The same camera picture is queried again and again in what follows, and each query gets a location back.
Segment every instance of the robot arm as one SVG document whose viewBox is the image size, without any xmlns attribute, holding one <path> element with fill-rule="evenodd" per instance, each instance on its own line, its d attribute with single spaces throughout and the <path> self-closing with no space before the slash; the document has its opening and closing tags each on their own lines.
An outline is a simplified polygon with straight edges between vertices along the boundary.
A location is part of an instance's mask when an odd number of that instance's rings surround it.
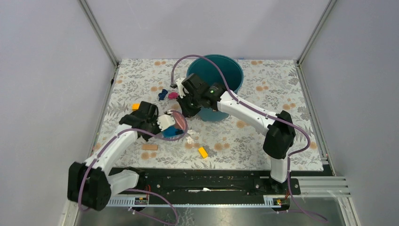
<svg viewBox="0 0 399 226">
<path fill-rule="evenodd" d="M 179 89 L 179 102 L 183 115 L 193 117 L 201 107 L 212 108 L 214 111 L 221 111 L 233 115 L 244 122 L 255 127 L 257 131 L 265 136 L 263 150 L 271 157 L 271 178 L 283 183 L 287 179 L 287 151 L 294 143 L 295 131 L 284 123 L 264 117 L 234 100 L 219 83 L 209 86 L 196 74 L 176 80 Z M 239 101 L 247 105 L 291 122 L 291 115 L 282 111 L 277 114 L 262 109 L 234 94 Z"/>
<path fill-rule="evenodd" d="M 125 115 L 119 126 L 106 143 L 83 163 L 74 162 L 69 168 L 68 199 L 78 201 L 80 185 L 85 172 L 92 162 L 94 164 L 88 173 L 82 192 L 82 204 L 95 210 L 102 210 L 110 197 L 129 188 L 140 188 L 141 170 L 125 169 L 110 176 L 110 171 L 122 153 L 139 137 L 145 140 L 151 138 L 142 132 L 129 130 L 132 128 L 158 134 L 173 126 L 175 120 L 171 115 L 158 116 L 157 106 L 142 101 L 138 110 Z"/>
</svg>

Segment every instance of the small toy piece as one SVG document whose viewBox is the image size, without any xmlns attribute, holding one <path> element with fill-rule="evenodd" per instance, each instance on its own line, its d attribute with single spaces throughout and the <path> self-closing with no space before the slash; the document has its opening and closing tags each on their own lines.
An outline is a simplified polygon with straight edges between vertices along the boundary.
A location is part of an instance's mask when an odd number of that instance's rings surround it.
<svg viewBox="0 0 399 226">
<path fill-rule="evenodd" d="M 178 96 L 179 96 L 178 93 L 176 93 L 176 92 L 171 92 L 171 93 L 169 93 L 168 98 L 169 98 L 170 100 L 171 100 L 171 99 L 177 99 Z"/>
<path fill-rule="evenodd" d="M 208 157 L 208 153 L 205 151 L 203 147 L 198 148 L 199 153 L 202 155 L 203 158 Z"/>
<path fill-rule="evenodd" d="M 139 107 L 140 107 L 140 104 L 133 104 L 132 105 L 132 110 L 133 111 L 138 110 Z"/>
<path fill-rule="evenodd" d="M 158 150 L 158 145 L 144 144 L 143 146 L 141 146 L 141 149 L 146 150 L 146 151 L 157 151 Z"/>
<path fill-rule="evenodd" d="M 162 131 L 164 138 L 175 137 L 177 135 L 183 134 L 184 131 L 181 129 L 177 129 L 174 126 L 167 128 L 166 130 Z"/>
<path fill-rule="evenodd" d="M 166 94 L 168 94 L 168 91 L 166 89 L 163 89 L 162 92 L 160 92 L 158 94 L 158 96 L 160 97 L 160 100 L 164 100 L 166 97 Z"/>
<path fill-rule="evenodd" d="M 190 134 L 190 135 L 197 134 L 197 132 L 196 132 L 195 130 L 193 130 L 193 129 L 189 129 L 189 130 L 187 131 L 187 133 Z"/>
<path fill-rule="evenodd" d="M 187 143 L 188 143 L 189 145 L 192 145 L 192 144 L 195 143 L 195 142 L 194 142 L 194 139 L 193 139 L 191 136 L 186 136 L 186 140 L 187 140 Z"/>
</svg>

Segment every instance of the white wall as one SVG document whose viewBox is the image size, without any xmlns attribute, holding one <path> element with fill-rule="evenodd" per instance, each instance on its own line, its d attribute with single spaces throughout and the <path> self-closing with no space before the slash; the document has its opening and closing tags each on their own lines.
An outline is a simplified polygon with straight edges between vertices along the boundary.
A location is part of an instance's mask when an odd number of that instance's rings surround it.
<svg viewBox="0 0 399 226">
<path fill-rule="evenodd" d="M 338 1 L 303 70 L 363 226 L 397 225 L 399 1 Z"/>
<path fill-rule="evenodd" d="M 78 1 L 0 2 L 0 225 L 58 223 L 112 71 Z"/>
<path fill-rule="evenodd" d="M 88 0 L 119 58 L 297 59 L 328 0 Z"/>
</svg>

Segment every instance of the floral tablecloth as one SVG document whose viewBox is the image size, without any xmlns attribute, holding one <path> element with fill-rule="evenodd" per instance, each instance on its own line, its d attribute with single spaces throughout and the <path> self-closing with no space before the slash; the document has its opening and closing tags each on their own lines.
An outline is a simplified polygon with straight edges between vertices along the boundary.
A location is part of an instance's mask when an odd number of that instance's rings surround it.
<svg viewBox="0 0 399 226">
<path fill-rule="evenodd" d="M 131 113 L 133 103 L 154 103 L 163 112 L 180 110 L 175 100 L 158 100 L 158 93 L 165 88 L 171 91 L 170 72 L 176 60 L 124 59 L 115 80 L 111 99 L 93 150 L 96 151 L 111 136 L 118 121 Z M 176 68 L 175 78 L 185 77 L 193 60 L 183 60 Z M 311 136 L 310 148 L 292 156 L 293 170 L 322 170 L 317 144 L 314 139 L 310 116 L 305 104 L 301 85 L 292 60 L 237 60 L 244 71 L 244 82 L 238 95 L 262 108 L 291 113 L 295 124 Z M 233 116 L 220 122 L 204 122 L 199 117 L 188 119 L 189 128 L 198 132 L 175 142 L 150 139 L 148 143 L 159 145 L 157 151 L 144 151 L 139 139 L 117 160 L 118 167 L 157 167 L 195 169 L 245 169 L 270 170 L 270 158 L 263 151 L 264 136 Z M 306 145 L 304 136 L 297 132 L 290 151 Z M 198 152 L 204 147 L 208 157 Z"/>
</svg>

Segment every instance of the teal bucket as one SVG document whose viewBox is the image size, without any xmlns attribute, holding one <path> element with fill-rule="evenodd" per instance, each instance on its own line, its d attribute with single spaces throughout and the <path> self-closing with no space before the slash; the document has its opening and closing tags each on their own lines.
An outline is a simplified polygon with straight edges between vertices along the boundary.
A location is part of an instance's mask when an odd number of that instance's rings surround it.
<svg viewBox="0 0 399 226">
<path fill-rule="evenodd" d="M 204 56 L 214 62 L 222 71 L 226 78 L 229 88 L 237 94 L 244 80 L 244 73 L 240 65 L 233 59 L 219 54 L 211 54 Z M 197 74 L 202 80 L 212 86 L 213 83 L 219 82 L 223 84 L 223 79 L 217 69 L 208 61 L 198 58 L 187 70 L 187 77 L 190 74 Z M 211 108 L 202 108 L 198 113 L 203 121 L 220 121 L 229 115 L 223 112 L 214 112 Z"/>
</svg>

